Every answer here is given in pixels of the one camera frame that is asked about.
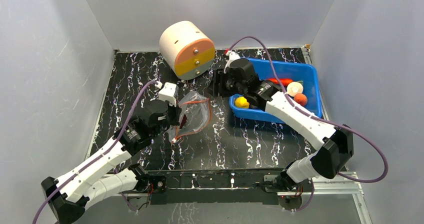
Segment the clear orange-zip bag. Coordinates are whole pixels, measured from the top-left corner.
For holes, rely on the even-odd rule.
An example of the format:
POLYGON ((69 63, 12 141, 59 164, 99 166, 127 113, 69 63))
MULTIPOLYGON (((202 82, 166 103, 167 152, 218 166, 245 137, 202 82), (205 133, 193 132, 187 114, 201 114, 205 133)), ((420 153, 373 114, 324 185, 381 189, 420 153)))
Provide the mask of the clear orange-zip bag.
POLYGON ((175 143, 184 136, 199 133, 210 123, 212 116, 210 98, 197 91, 188 92, 178 104, 181 108, 179 122, 184 114, 186 114, 187 122, 182 128, 180 128, 180 125, 171 126, 166 131, 171 143, 175 143))

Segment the dark red toy fruit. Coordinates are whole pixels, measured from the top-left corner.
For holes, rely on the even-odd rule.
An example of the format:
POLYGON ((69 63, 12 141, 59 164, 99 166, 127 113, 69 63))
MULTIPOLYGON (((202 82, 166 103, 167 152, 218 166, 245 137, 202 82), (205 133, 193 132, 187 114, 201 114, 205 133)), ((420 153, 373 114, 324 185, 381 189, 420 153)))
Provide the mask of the dark red toy fruit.
POLYGON ((187 123, 187 115, 186 114, 184 114, 182 116, 182 119, 181 119, 181 121, 179 123, 180 123, 179 128, 181 129, 187 123))

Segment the white toy onion half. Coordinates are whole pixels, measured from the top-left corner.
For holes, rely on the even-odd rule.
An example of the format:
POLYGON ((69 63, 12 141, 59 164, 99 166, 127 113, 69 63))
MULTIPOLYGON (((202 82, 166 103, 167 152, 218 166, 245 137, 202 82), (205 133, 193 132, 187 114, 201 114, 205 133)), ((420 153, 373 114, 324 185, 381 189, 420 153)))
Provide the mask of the white toy onion half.
POLYGON ((286 87, 287 94, 291 97, 295 97, 297 94, 302 94, 304 91, 303 84, 298 81, 289 83, 286 87))

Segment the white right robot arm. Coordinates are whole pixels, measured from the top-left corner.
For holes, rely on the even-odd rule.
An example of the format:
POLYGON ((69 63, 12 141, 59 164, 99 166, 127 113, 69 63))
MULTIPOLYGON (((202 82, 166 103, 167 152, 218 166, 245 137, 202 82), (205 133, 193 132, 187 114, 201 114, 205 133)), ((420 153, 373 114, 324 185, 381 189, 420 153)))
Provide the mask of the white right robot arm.
POLYGON ((333 179, 353 155, 353 136, 326 123, 294 102, 281 86, 261 80, 253 63, 239 58, 213 71, 209 85, 214 96, 241 95, 258 109, 273 115, 301 134, 316 150, 289 164, 280 174, 282 186, 295 191, 302 181, 322 176, 333 179))

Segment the orange-red toy peach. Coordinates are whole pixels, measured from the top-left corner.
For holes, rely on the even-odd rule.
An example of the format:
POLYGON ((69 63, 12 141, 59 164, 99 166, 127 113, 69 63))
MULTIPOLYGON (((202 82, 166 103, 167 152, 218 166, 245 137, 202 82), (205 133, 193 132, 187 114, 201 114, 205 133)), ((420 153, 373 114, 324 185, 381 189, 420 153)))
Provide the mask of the orange-red toy peach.
POLYGON ((297 93, 294 97, 293 100, 298 103, 299 105, 301 105, 302 107, 306 106, 306 104, 308 103, 308 98, 306 95, 304 95, 303 93, 297 93))

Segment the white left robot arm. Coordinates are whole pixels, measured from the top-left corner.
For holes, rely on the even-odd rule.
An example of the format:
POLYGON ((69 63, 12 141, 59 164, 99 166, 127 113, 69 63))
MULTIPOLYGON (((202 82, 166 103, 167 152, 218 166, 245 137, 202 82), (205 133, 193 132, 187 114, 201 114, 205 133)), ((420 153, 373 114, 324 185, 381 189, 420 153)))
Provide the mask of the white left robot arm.
POLYGON ((147 190, 149 178, 140 167, 103 176, 169 128, 179 126, 181 112, 176 100, 154 99, 139 110, 133 105, 122 127, 101 149, 69 172, 41 182, 45 200, 36 215, 49 206, 58 224, 73 224, 88 208, 114 194, 147 190))

